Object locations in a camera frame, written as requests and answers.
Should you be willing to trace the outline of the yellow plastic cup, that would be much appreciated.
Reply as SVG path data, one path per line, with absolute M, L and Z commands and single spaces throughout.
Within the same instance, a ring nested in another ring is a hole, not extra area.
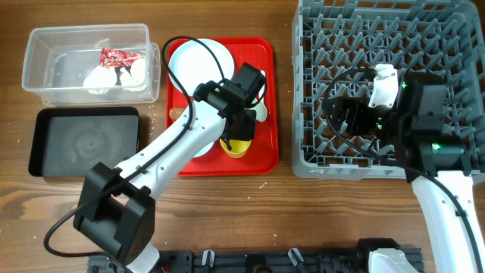
M 222 149 L 231 158 L 241 158 L 251 146 L 250 140 L 219 140 Z

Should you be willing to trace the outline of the green bowl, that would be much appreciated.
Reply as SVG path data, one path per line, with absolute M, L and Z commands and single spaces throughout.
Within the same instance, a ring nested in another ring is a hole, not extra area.
M 256 120 L 259 122 L 264 122 L 268 116 L 268 110 L 264 104 L 264 100 L 261 99 L 259 103 L 255 106 L 256 110 Z

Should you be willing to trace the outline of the small light blue bowl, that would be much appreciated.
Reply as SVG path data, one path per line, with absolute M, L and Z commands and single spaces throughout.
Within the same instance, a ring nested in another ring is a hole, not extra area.
M 200 151 L 198 151 L 194 157 L 195 158 L 198 158 L 198 157 L 201 157 L 203 155 L 205 155 L 207 152 L 209 152 L 211 150 L 211 148 L 213 147 L 214 143 L 211 142 L 209 143 L 208 145 L 206 145 L 205 147 L 203 147 Z

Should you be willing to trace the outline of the brown carrot stick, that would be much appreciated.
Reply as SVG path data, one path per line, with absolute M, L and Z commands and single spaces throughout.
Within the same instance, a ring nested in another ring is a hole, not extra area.
M 168 116 L 172 121 L 177 120 L 185 111 L 185 108 L 171 108 L 168 112 Z

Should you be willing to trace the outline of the white tissue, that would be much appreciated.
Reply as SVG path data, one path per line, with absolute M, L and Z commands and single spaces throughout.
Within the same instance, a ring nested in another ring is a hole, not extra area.
M 146 60 L 139 58 L 129 67 L 120 69 L 120 84 L 131 92 L 141 92 L 146 88 L 144 83 L 146 76 Z
M 95 95 L 105 94 L 117 83 L 117 74 L 113 67 L 97 66 L 83 81 L 83 87 Z

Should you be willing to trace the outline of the red snack wrapper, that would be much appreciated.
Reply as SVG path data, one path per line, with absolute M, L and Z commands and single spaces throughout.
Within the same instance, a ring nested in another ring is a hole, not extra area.
M 99 65 L 102 67 L 129 67 L 145 56 L 116 49 L 102 49 Z

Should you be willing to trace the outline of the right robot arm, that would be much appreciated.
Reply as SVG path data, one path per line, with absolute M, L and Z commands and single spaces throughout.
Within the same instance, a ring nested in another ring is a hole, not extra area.
M 329 97 L 338 82 L 355 73 L 373 80 L 369 99 Z M 437 271 L 482 272 L 484 239 L 474 207 L 472 162 L 465 141 L 443 132 L 446 92 L 435 74 L 359 68 L 327 85 L 321 107 L 330 129 L 358 154 L 404 169 L 427 224 Z M 342 123 L 352 136 L 372 135 L 394 146 L 395 158 L 355 146 L 340 133 Z

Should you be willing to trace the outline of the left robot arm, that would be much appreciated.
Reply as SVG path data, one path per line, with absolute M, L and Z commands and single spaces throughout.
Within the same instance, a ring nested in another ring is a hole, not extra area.
M 88 171 L 74 228 L 129 271 L 152 271 L 160 258 L 150 243 L 158 198 L 208 144 L 253 139 L 255 99 L 267 87 L 247 63 L 229 80 L 199 84 L 182 115 L 147 147 L 114 168 L 98 163 Z

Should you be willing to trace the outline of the grey dishwasher rack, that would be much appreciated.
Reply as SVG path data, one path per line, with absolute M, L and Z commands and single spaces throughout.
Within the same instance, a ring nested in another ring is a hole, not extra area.
M 301 1 L 292 24 L 294 75 L 292 170 L 298 177 L 402 178 L 372 152 L 395 149 L 371 136 L 335 135 L 324 97 L 367 99 L 361 69 L 379 63 L 399 73 L 428 72 L 448 86 L 443 130 L 461 137 L 471 177 L 484 181 L 484 15 L 470 1 Z

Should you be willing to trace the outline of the red serving tray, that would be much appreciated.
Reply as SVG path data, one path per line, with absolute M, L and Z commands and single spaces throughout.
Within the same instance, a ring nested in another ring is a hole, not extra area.
M 259 175 L 266 174 L 279 162 L 279 137 L 277 126 L 277 102 L 274 84 L 274 52 L 271 44 L 260 37 L 229 37 L 209 38 L 225 46 L 233 56 L 235 71 L 248 63 L 266 72 L 268 90 L 264 95 L 264 104 L 268 110 L 267 119 L 255 125 L 255 138 L 246 154 L 241 158 L 231 158 L 222 149 L 220 142 L 215 141 L 213 147 L 205 155 L 193 158 L 179 172 L 181 177 L 208 177 L 227 175 Z M 169 61 L 174 51 L 187 39 L 174 42 L 168 48 Z M 221 76 L 224 73 L 217 58 L 212 56 Z

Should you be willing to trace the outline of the large light blue plate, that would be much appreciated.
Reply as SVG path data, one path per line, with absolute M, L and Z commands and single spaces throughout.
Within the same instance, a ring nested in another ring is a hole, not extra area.
M 230 79 L 235 71 L 235 62 L 229 50 L 212 39 L 200 39 L 215 54 L 224 77 Z M 189 96 L 196 87 L 208 81 L 218 82 L 222 79 L 215 59 L 202 45 L 192 40 L 184 42 L 172 54 L 169 68 L 181 82 Z

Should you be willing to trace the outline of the black plastic tray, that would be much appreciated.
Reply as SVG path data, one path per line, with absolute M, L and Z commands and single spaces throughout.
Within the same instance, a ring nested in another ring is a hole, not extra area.
M 34 177 L 83 177 L 95 164 L 109 168 L 137 152 L 134 107 L 45 108 L 36 117 L 28 171 Z

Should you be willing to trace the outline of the clear plastic bin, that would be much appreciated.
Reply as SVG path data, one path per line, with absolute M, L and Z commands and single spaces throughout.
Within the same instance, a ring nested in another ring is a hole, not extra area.
M 83 81 L 99 65 L 102 49 L 116 49 L 145 56 L 146 88 L 125 90 L 120 69 L 114 67 L 117 83 L 105 94 L 95 95 Z M 161 54 L 151 42 L 145 24 L 102 24 L 34 29 L 27 43 L 22 87 L 48 106 L 113 105 L 152 103 L 158 99 Z

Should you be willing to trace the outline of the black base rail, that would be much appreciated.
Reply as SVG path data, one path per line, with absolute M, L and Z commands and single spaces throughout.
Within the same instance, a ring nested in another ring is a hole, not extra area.
M 354 247 L 261 253 L 163 251 L 153 272 L 423 272 L 420 248 L 390 238 L 360 239 Z

